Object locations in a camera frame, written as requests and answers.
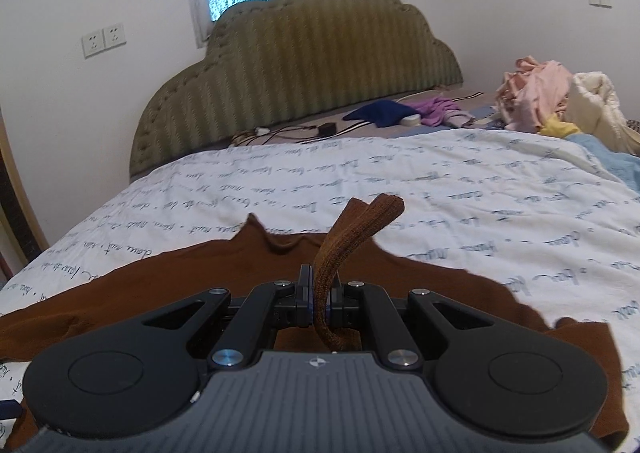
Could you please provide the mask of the olive green padded headboard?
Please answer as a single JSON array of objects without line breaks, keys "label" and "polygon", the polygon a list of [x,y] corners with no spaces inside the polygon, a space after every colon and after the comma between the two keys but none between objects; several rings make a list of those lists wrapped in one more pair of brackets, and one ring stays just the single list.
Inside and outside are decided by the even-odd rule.
[{"label": "olive green padded headboard", "polygon": [[129,173],[256,127],[462,80],[452,49],[402,0],[242,2],[216,20],[201,61],[143,109]]}]

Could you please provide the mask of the purple garment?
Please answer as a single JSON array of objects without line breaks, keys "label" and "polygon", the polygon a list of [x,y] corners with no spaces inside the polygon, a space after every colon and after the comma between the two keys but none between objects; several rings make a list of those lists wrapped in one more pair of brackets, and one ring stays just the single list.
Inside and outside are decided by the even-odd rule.
[{"label": "purple garment", "polygon": [[416,104],[411,104],[410,107],[420,115],[421,124],[431,128],[438,126],[463,128],[475,120],[471,113],[461,109],[455,101],[442,96],[424,98]]}]

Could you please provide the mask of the white double wall socket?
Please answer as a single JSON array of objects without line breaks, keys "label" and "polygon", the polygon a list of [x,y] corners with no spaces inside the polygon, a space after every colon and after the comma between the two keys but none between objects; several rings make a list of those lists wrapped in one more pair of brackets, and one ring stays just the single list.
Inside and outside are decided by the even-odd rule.
[{"label": "white double wall socket", "polygon": [[89,58],[106,50],[114,49],[116,46],[123,46],[126,42],[124,24],[114,24],[82,36],[82,54],[85,58]]}]

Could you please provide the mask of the yellow garment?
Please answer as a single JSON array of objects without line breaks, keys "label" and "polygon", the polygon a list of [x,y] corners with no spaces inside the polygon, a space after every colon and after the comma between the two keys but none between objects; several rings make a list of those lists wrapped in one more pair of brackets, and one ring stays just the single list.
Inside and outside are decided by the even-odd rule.
[{"label": "yellow garment", "polygon": [[538,130],[538,133],[549,138],[566,139],[570,135],[581,134],[582,130],[574,122],[564,121],[558,115],[553,114]]}]

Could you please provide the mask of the brown knit sweater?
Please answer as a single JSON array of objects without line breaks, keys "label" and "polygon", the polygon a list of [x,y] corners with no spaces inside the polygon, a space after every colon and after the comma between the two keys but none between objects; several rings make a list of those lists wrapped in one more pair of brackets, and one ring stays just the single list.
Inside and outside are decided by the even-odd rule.
[{"label": "brown knit sweater", "polygon": [[[238,234],[131,262],[89,283],[3,315],[1,358],[28,362],[43,349],[93,329],[170,305],[183,298],[223,287],[245,296],[260,283],[292,280],[304,263],[316,260],[325,241],[333,241],[367,209],[351,199],[329,233],[278,235],[248,216]],[[579,323],[563,317],[553,327],[529,306],[518,303],[506,286],[465,270],[448,269],[394,256],[371,239],[363,242],[340,268],[344,281],[378,284],[392,297],[424,287],[472,308],[502,317],[533,331],[581,347],[595,358],[608,379],[608,395],[592,427],[610,447],[626,439],[620,356],[604,323]]]}]

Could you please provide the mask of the cream white jacket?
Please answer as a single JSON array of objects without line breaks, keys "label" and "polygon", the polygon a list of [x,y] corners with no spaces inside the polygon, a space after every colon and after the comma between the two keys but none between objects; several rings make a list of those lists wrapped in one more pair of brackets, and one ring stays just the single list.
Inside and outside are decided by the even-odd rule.
[{"label": "cream white jacket", "polygon": [[603,72],[573,75],[563,118],[612,152],[639,155],[639,133],[628,126],[612,80]]}]

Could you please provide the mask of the pink clothes pile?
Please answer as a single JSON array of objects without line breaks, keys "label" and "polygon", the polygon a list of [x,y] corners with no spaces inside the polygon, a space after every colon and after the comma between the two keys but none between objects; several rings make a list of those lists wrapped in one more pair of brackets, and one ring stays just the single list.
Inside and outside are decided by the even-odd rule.
[{"label": "pink clothes pile", "polygon": [[506,129],[535,133],[566,107],[573,74],[557,61],[539,63],[519,58],[514,72],[506,72],[496,91],[496,109]]}]

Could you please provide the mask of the white script-print quilt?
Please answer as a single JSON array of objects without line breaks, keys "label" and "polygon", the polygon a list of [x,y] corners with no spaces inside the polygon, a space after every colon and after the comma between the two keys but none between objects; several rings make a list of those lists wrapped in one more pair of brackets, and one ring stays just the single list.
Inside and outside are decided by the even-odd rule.
[{"label": "white script-print quilt", "polygon": [[346,202],[386,193],[404,214],[391,253],[489,277],[548,320],[611,327],[639,403],[639,195],[585,147],[510,131],[448,130],[211,150],[125,188],[13,277],[12,312],[116,268],[233,236],[254,214],[276,234],[324,232]]}]

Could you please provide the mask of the dark blue cloth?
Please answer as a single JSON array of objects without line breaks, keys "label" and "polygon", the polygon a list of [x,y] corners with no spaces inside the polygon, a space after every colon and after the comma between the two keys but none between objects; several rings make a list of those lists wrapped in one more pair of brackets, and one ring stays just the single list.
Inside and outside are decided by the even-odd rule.
[{"label": "dark blue cloth", "polygon": [[367,121],[377,128],[387,128],[400,124],[405,118],[421,118],[414,108],[392,100],[378,100],[360,106],[343,117],[344,121]]}]

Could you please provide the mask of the light blue garment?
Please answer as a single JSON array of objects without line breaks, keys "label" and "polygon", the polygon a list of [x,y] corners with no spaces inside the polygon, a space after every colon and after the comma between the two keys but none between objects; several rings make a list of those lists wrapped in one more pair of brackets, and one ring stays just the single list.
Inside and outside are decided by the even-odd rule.
[{"label": "light blue garment", "polygon": [[600,160],[602,166],[617,176],[631,190],[640,192],[640,159],[627,153],[612,152],[591,134],[574,133],[567,140],[579,144]]}]

